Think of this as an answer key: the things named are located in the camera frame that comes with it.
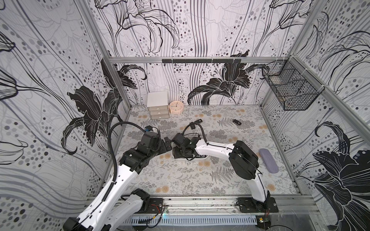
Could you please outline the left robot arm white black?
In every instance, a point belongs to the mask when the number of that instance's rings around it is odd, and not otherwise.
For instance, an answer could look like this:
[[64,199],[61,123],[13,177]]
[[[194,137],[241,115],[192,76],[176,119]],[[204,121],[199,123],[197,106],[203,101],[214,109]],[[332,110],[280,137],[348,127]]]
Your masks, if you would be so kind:
[[145,202],[150,196],[143,190],[134,190],[120,205],[117,204],[118,200],[151,159],[171,150],[169,138],[161,138],[152,131],[145,132],[138,145],[122,155],[116,172],[98,196],[76,218],[68,218],[63,230],[113,231],[134,213],[145,211]]

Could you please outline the white storage tray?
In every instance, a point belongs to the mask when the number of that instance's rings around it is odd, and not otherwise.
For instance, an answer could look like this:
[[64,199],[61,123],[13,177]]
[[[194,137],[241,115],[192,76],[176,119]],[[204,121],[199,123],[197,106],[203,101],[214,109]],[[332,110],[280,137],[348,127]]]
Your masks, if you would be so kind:
[[207,157],[206,155],[195,155],[195,154],[184,155],[180,151],[176,151],[176,150],[172,151],[172,155],[175,160],[187,160],[187,161],[201,160]]

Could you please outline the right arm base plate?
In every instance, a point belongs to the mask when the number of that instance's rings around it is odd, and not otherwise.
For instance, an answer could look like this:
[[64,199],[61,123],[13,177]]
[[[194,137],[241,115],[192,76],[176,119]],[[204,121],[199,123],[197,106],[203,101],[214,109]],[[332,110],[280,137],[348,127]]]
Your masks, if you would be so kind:
[[278,213],[279,209],[275,198],[268,197],[265,202],[259,202],[251,197],[239,197],[236,206],[241,213]]

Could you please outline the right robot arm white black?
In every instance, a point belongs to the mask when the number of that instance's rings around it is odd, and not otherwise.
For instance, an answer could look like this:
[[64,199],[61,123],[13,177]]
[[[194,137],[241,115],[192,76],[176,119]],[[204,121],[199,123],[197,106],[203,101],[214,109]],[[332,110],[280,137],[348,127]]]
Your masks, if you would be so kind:
[[255,202],[266,203],[270,197],[260,176],[258,156],[242,141],[236,143],[211,142],[200,136],[188,138],[178,133],[172,139],[176,159],[193,161],[203,157],[216,157],[230,162],[234,172],[247,181]]

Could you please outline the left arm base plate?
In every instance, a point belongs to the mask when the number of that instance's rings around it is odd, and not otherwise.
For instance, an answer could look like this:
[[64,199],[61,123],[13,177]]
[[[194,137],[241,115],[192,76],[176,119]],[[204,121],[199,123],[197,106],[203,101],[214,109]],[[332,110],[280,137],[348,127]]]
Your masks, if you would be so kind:
[[163,211],[163,198],[150,197],[147,199],[137,214],[160,214]]

